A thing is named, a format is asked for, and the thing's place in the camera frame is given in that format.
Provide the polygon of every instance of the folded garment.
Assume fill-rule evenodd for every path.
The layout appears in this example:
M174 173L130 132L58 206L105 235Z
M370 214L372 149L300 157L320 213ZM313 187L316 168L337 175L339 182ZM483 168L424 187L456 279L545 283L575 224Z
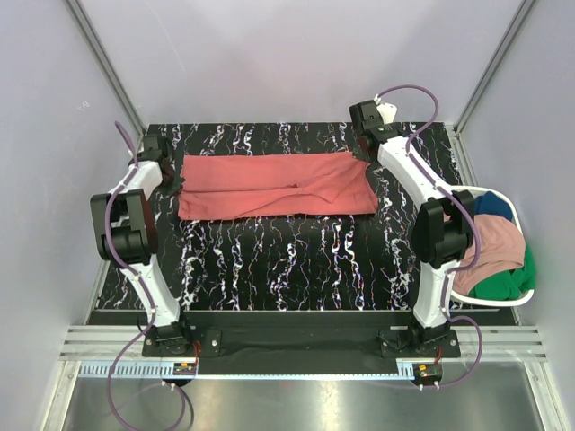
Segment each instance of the folded garment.
M535 289L535 274L535 261L531 250L526 247L523 268L503 271L483 280L469 296L492 301L518 299L527 290Z
M473 268L456 274L453 289L461 295L469 295L485 278L501 271L521 268L525 258L523 234L510 221L498 215L476 215L475 225L482 242L481 254ZM469 265L474 256L473 244L465 252L461 266Z
M489 214L505 217L509 221L513 220L513 213L509 204L492 191L477 197L475 200L475 214Z
M178 216L232 220L252 216L374 214L368 163L350 152L257 156L186 155Z

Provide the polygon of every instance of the white wall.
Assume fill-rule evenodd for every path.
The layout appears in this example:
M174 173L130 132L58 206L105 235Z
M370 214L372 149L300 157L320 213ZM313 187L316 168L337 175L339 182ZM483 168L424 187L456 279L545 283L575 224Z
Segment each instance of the white wall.
M5 4L0 57L0 421L37 430L100 263L89 199L123 173L128 121L64 2Z
M82 0L148 123L349 120L397 84L457 120L520 0ZM404 92L403 119L431 102Z
M539 327L575 425L575 3L538 2L464 131L481 185L517 204L539 271Z

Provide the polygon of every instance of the green cloth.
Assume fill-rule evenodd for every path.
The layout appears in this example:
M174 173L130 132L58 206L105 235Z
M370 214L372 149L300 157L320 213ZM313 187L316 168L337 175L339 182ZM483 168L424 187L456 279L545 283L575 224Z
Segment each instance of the green cloth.
M523 268L485 278L473 288L469 296L493 301L518 299L527 290L535 289L535 273L533 255L529 247L526 247Z

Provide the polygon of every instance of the pile of clothes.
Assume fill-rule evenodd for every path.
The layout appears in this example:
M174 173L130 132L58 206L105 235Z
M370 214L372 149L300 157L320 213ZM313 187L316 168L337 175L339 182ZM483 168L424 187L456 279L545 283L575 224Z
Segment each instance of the pile of clothes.
M475 200L475 225L481 237L477 264L457 273L453 289L460 295L493 301L518 299L535 288L535 263L525 238L513 224L513 213L504 200L492 192ZM475 255L472 245L461 266Z

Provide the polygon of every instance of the beige cloth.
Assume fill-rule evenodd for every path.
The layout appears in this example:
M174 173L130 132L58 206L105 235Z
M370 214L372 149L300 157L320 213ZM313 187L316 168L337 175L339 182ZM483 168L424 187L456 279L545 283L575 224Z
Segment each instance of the beige cloth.
M523 267L525 238L509 220L498 215L476 215L475 225L482 240L482 250L477 264L466 271L459 271L453 289L461 295L469 292L479 282L502 271ZM469 265L475 256L475 244L465 252L461 267Z

